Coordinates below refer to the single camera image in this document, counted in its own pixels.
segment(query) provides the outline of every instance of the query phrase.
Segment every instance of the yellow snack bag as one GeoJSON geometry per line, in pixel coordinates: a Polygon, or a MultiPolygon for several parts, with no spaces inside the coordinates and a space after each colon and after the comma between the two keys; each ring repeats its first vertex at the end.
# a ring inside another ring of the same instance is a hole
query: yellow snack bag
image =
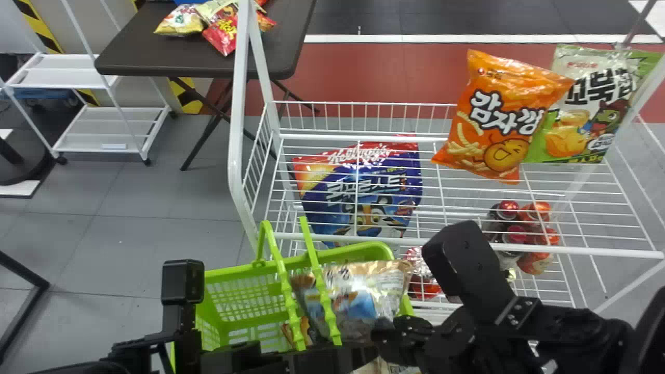
{"type": "Polygon", "coordinates": [[[194,5],[183,4],[175,8],[155,29],[155,34],[186,37],[203,31],[203,22],[194,5]]]}
{"type": "Polygon", "coordinates": [[[473,49],[467,60],[469,84],[432,162],[516,184],[531,135],[573,80],[473,49]]]}

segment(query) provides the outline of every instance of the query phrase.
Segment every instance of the wire basket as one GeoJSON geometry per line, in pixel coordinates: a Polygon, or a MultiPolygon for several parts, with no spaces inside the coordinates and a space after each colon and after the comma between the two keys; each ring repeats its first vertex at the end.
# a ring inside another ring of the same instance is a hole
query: wire basket
{"type": "MultiPolygon", "coordinates": [[[[331,340],[341,345],[340,333],[325,290],[322,264],[333,262],[361,262],[393,260],[390,248],[381,242],[365,242],[316,251],[310,237],[307,221],[301,218],[307,252],[284,258],[277,247],[270,222],[263,221],[259,229],[256,259],[251,264],[205,272],[205,295],[196,307],[196,328],[201,331],[203,349],[213,350],[223,345],[260,340],[261,350],[288,351],[291,344],[283,336],[281,327],[289,323],[296,349],[305,349],[301,333],[300,316],[303,311],[291,295],[289,274],[303,270],[314,273],[330,327],[331,340]],[[263,258],[267,244],[272,260],[263,258]]],[[[408,296],[403,296],[400,314],[413,314],[408,296]]]]}

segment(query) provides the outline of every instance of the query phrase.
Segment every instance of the white shelf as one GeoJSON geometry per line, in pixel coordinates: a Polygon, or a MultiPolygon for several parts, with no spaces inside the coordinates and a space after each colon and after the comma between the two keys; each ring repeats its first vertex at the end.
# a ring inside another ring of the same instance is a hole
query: white shelf
{"type": "MultiPolygon", "coordinates": [[[[231,155],[229,163],[244,165],[238,171],[244,201],[236,202],[241,217],[253,218],[253,222],[270,221],[285,256],[303,251],[299,217],[308,213],[289,173],[293,170],[294,157],[363,142],[402,141],[418,143],[418,171],[423,182],[422,199],[412,213],[404,237],[355,236],[355,229],[351,228],[344,236],[313,233],[314,240],[341,243],[380,240],[399,257],[409,247],[425,244],[448,224],[474,220],[482,225],[487,221],[490,207],[502,200],[515,200],[520,206],[546,201],[551,205],[551,219],[542,225],[559,233],[559,246],[492,246],[495,250],[552,253],[555,262],[543,275],[534,277],[518,270],[513,289],[519,295],[572,307],[606,305],[606,298],[616,295],[620,285],[606,283],[603,277],[615,272],[618,264],[631,269],[627,271],[640,272],[644,270],[635,269],[644,264],[655,266],[665,258],[662,251],[665,222],[617,145],[600,164],[521,164],[519,183],[508,185],[430,162],[448,138],[450,119],[456,112],[454,104],[281,100],[275,103],[287,105],[280,123],[270,126],[267,117],[262,117],[249,160],[234,162],[231,155]],[[312,104],[321,112],[312,115],[303,104],[312,104]],[[411,136],[396,136],[404,133],[411,136]],[[273,145],[277,162],[262,144],[273,145]]],[[[640,128],[648,132],[643,122],[634,125],[635,134],[640,128]]],[[[646,167],[645,162],[655,161],[642,161],[640,167],[646,167]]],[[[656,166],[653,165],[655,170],[660,170],[656,166]]],[[[347,192],[349,201],[355,201],[356,190],[357,186],[347,192]]],[[[326,248],[322,242],[317,245],[319,249],[326,248]]],[[[457,307],[441,296],[416,300],[413,304],[418,308],[417,313],[431,314],[432,318],[443,318],[457,307]]]]}
{"type": "MultiPolygon", "coordinates": [[[[110,88],[120,81],[117,75],[105,75],[110,88]]],[[[106,89],[89,55],[35,54],[7,85],[15,89],[106,89]]]]}
{"type": "Polygon", "coordinates": [[[116,108],[84,106],[53,149],[58,152],[139,153],[149,149],[169,108],[122,108],[139,148],[116,108]]]}

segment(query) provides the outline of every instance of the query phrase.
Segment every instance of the potato chip bag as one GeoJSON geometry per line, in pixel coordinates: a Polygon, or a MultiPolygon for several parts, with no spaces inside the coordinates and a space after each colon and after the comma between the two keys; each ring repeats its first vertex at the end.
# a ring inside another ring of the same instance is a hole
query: potato chip bag
{"type": "Polygon", "coordinates": [[[154,33],[171,37],[186,37],[203,31],[201,17],[194,5],[183,4],[164,17],[154,33]]]}
{"type": "Polygon", "coordinates": [[[473,49],[467,60],[469,84],[432,162],[516,184],[531,135],[573,80],[473,49]]]}
{"type": "Polygon", "coordinates": [[[550,108],[524,162],[601,162],[623,126],[633,93],[661,56],[557,45],[552,70],[575,83],[550,108]]]}

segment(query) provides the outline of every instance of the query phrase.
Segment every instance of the snack bag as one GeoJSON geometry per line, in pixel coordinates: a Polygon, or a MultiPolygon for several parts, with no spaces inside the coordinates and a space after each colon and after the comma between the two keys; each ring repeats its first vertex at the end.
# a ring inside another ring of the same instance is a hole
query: snack bag
{"type": "Polygon", "coordinates": [[[660,53],[557,45],[552,70],[575,84],[547,113],[525,162],[601,162],[660,53]]]}
{"type": "Polygon", "coordinates": [[[196,5],[196,11],[208,25],[212,25],[217,22],[219,18],[224,16],[224,8],[231,6],[234,1],[235,0],[209,0],[203,4],[196,5]]]}
{"type": "MultiPolygon", "coordinates": [[[[235,51],[236,34],[238,33],[238,8],[233,1],[210,0],[201,4],[197,10],[210,24],[203,32],[203,37],[210,42],[222,55],[228,56],[235,51]]],[[[256,12],[259,29],[269,31],[277,23],[268,16],[256,12]]]]}
{"type": "Polygon", "coordinates": [[[183,4],[175,8],[155,29],[155,34],[186,37],[203,31],[201,17],[194,5],[183,4]]]}
{"type": "Polygon", "coordinates": [[[573,80],[472,49],[467,59],[471,79],[432,162],[516,184],[531,135],[573,80]]]}
{"type": "Polygon", "coordinates": [[[314,233],[401,238],[422,196],[419,157],[418,143],[401,142],[364,142],[294,157],[295,180],[314,233]]]}
{"type": "Polygon", "coordinates": [[[224,17],[210,25],[204,32],[203,37],[210,42],[222,55],[228,56],[235,51],[238,34],[237,17],[224,17]]]}
{"type": "MultiPolygon", "coordinates": [[[[390,329],[400,309],[413,266],[405,260],[352,262],[323,267],[337,328],[343,341],[369,340],[374,327],[390,329]]],[[[330,337],[313,274],[291,278],[291,287],[309,321],[330,337]]]]}

